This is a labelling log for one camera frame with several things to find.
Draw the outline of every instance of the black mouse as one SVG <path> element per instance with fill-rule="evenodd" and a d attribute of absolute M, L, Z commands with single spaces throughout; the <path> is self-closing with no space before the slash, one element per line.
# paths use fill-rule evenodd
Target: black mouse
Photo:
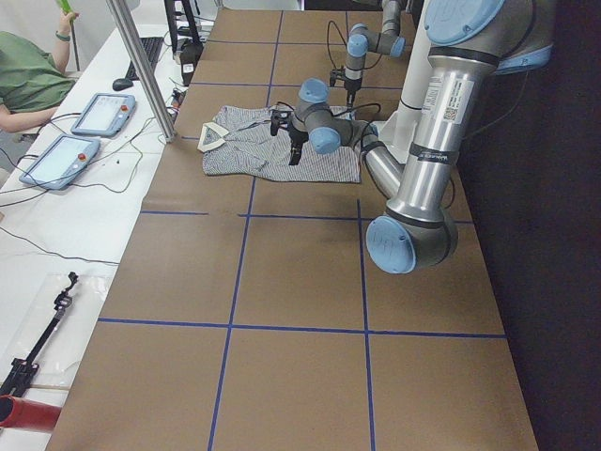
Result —
<path fill-rule="evenodd" d="M 113 90 L 114 91 L 122 91 L 123 89 L 127 89 L 128 87 L 133 86 L 133 81 L 129 78 L 117 78 L 113 81 Z"/>

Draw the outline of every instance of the striped cloth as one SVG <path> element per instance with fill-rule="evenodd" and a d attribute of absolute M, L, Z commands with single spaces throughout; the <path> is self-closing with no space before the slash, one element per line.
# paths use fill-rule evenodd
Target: striped cloth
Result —
<path fill-rule="evenodd" d="M 250 174 L 274 181 L 361 182 L 359 156 L 352 148 L 319 155 L 307 142 L 300 163 L 288 165 L 290 138 L 283 130 L 270 135 L 270 111 L 224 106 L 213 119 L 217 127 L 204 124 L 198 148 L 204 152 L 205 173 Z M 344 109 L 332 107 L 332 111 Z"/>

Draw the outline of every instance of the white table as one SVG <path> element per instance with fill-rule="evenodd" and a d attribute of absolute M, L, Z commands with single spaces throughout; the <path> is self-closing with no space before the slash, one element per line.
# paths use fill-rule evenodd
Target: white table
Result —
<path fill-rule="evenodd" d="M 139 25 L 138 31 L 140 36 L 163 36 L 166 26 Z M 181 83 L 181 76 L 179 66 L 173 62 L 170 50 L 167 50 L 167 47 L 163 49 L 166 52 L 157 65 L 155 76 L 163 98 L 169 100 L 173 88 L 177 86 L 174 82 Z M 129 64 L 130 58 L 118 31 L 115 30 L 61 104 L 56 115 L 81 112 L 93 94 L 113 92 L 111 86 L 114 79 L 123 77 Z M 133 88 L 122 92 L 135 96 L 136 109 L 120 134 L 113 139 L 102 140 L 97 158 L 118 149 L 142 129 L 148 118 L 153 117 L 140 82 L 135 82 Z M 58 119 L 56 124 L 69 132 L 75 119 L 76 117 Z M 39 155 L 59 134 L 60 131 L 52 125 L 46 126 L 28 153 Z M 135 170 L 131 185 L 124 193 L 112 193 L 103 187 L 74 186 L 69 186 L 61 192 L 50 191 L 18 205 L 0 207 L 0 211 L 6 216 L 0 226 L 64 256 L 118 263 L 164 147 L 164 139 L 156 120 L 149 123 L 144 133 L 135 139 L 134 144 L 142 151 L 143 158 Z M 127 185 L 139 158 L 140 153 L 137 150 L 125 146 L 115 155 L 88 166 L 74 183 L 103 183 L 114 190 L 122 190 Z M 20 168 L 25 169 L 32 162 L 33 160 L 25 159 Z M 19 182 L 20 174 L 21 171 L 15 170 L 3 187 L 0 192 L 0 205 L 18 202 L 42 192 L 40 188 L 31 188 L 7 193 L 26 186 Z M 0 230 L 0 356 L 5 354 L 13 337 L 19 332 L 20 325 L 27 320 L 30 304 L 37 298 L 42 286 L 47 284 L 50 274 L 66 275 L 73 271 L 82 277 L 103 278 L 110 286 L 116 269 L 116 264 L 65 260 L 43 254 L 31 244 L 10 237 Z M 57 294 L 58 291 L 47 300 L 51 313 Z M 91 333 L 90 327 L 89 330 L 80 331 L 78 336 L 70 336 L 69 339 L 87 343 Z M 0 380 L 4 380 L 9 370 L 10 360 L 0 362 Z M 63 390 L 30 389 L 25 397 L 62 405 L 67 392 L 68 387 Z M 49 438 L 49 434 L 5 429 L 0 433 L 0 451 L 42 450 Z"/>

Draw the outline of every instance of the red cylinder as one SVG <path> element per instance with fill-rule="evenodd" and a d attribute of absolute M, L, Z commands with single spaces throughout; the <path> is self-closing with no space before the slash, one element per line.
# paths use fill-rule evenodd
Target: red cylinder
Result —
<path fill-rule="evenodd" d="M 52 432 L 60 411 L 60 407 L 3 395 L 0 397 L 0 428 Z"/>

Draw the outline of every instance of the tablet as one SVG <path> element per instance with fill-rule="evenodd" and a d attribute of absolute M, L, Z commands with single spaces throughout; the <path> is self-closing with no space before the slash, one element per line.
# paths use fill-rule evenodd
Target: tablet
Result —
<path fill-rule="evenodd" d="M 49 190 L 60 190 L 84 171 L 99 148 L 99 139 L 61 134 L 21 174 L 19 180 Z"/>
<path fill-rule="evenodd" d="M 130 118 L 135 98 L 128 94 L 95 94 L 79 116 L 71 133 L 83 136 L 115 136 Z"/>

